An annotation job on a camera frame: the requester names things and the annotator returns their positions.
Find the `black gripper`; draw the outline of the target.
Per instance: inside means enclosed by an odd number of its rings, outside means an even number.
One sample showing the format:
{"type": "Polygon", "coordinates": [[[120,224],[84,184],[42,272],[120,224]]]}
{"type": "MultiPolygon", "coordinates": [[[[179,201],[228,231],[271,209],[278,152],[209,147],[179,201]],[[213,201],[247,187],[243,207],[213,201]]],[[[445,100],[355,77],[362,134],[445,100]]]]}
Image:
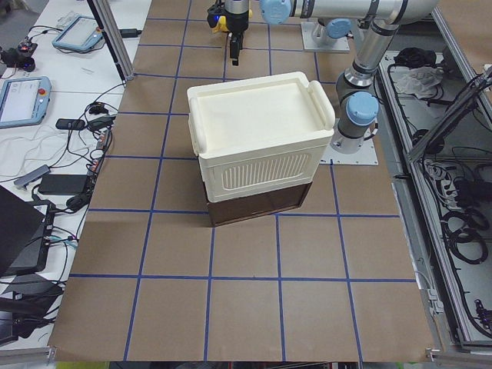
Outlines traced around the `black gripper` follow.
{"type": "Polygon", "coordinates": [[[231,33],[229,42],[232,65],[239,65],[239,37],[248,29],[248,0],[225,0],[226,26],[231,33]]]}

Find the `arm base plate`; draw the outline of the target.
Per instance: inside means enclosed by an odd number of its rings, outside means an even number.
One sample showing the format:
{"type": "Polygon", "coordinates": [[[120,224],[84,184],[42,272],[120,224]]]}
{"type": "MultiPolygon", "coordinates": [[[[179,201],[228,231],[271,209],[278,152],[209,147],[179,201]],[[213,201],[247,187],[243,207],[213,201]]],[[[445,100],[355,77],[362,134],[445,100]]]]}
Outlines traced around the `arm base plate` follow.
{"type": "Polygon", "coordinates": [[[377,166],[379,161],[374,140],[349,139],[335,135],[321,156],[320,164],[377,166]]]}
{"type": "Polygon", "coordinates": [[[301,35],[307,52],[348,53],[347,35],[351,31],[348,18],[318,19],[302,22],[301,35]]]}

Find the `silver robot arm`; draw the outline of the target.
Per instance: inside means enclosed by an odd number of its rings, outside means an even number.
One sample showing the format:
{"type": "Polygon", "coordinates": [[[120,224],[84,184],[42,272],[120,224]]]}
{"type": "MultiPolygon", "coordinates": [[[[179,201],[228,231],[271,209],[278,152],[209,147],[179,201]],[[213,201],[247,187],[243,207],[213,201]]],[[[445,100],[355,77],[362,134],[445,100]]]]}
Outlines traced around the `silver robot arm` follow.
{"type": "Polygon", "coordinates": [[[372,85],[377,67],[401,25],[429,15],[437,1],[261,1],[261,16],[271,25],[288,18],[369,19],[370,25],[352,65],[337,81],[342,109],[331,147],[343,154],[357,152],[379,112],[377,99],[364,89],[372,85]]]}

